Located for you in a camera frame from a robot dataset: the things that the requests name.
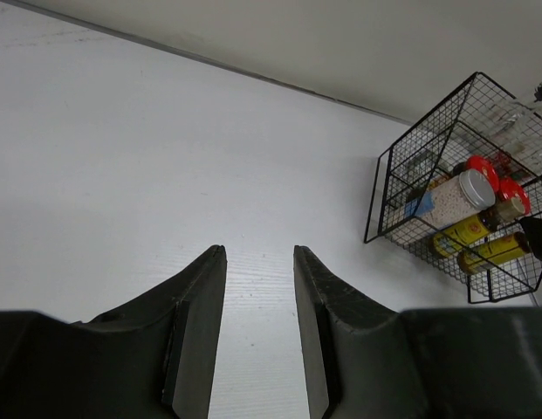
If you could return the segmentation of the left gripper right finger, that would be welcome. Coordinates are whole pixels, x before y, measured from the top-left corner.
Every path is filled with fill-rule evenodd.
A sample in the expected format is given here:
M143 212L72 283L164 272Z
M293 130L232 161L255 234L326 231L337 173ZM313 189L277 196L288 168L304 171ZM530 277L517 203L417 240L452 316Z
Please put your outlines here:
M402 417L404 354L394 312L333 274L306 246L294 249L294 283L312 417Z

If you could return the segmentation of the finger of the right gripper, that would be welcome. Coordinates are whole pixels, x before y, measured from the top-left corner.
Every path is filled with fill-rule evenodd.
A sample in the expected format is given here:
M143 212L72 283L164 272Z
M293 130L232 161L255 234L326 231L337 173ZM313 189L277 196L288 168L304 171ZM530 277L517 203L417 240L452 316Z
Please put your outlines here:
M533 256L542 262L542 218L523 217L519 224L525 233Z

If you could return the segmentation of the small yellow label bottle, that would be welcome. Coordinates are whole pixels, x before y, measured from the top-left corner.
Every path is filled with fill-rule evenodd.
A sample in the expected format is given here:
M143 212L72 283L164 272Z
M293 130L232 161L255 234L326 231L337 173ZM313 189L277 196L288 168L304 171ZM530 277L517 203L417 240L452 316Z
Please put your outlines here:
M429 240L429 250L437 258L449 258L480 239L495 233L503 224L526 215L529 209L530 205L525 205L516 196L496 203L488 209L435 233Z
M526 234L524 232L514 232L463 250L458 255L457 262L464 273L474 275L521 258L531 252L532 248Z

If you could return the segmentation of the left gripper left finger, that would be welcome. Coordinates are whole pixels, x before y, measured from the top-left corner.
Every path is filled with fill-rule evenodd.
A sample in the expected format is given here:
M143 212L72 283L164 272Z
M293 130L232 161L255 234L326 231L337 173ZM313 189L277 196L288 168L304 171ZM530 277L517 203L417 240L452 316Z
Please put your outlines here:
M212 245L154 288L77 323L88 376L72 416L207 416L225 283L226 250Z

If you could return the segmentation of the silver lid spice shaker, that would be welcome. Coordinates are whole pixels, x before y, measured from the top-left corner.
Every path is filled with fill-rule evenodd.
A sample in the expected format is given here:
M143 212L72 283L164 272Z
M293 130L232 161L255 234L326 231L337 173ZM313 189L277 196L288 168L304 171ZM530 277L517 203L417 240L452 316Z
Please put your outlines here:
M474 169L466 170L407 203L402 214L417 217L441 230L486 210L496 195L487 179Z

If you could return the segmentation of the red lid jar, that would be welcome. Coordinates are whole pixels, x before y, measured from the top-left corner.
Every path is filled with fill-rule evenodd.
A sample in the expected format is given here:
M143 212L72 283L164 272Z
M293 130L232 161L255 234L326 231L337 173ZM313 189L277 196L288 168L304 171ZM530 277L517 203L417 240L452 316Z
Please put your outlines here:
M448 175L439 175L436 177L427 187L427 190L431 190L440 184L448 181L456 175L460 175L466 170L474 169L480 172L488 181L494 192L498 192L499 176L494 166L481 155L472 155L466 161L459 162L453 169L450 170Z
M497 199L500 202L507 201L513 197L518 198L525 207L525 215L531 212L531 201L523 187L510 177L499 179L499 188L496 193Z

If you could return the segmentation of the clear glass pourer bottle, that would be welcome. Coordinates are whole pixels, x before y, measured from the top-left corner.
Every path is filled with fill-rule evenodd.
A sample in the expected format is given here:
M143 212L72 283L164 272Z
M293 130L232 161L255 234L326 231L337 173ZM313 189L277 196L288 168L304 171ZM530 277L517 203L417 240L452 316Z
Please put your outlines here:
M490 127L484 134L493 144L537 175L542 174L542 133L530 123L542 111L542 81L529 100L501 100L491 108Z

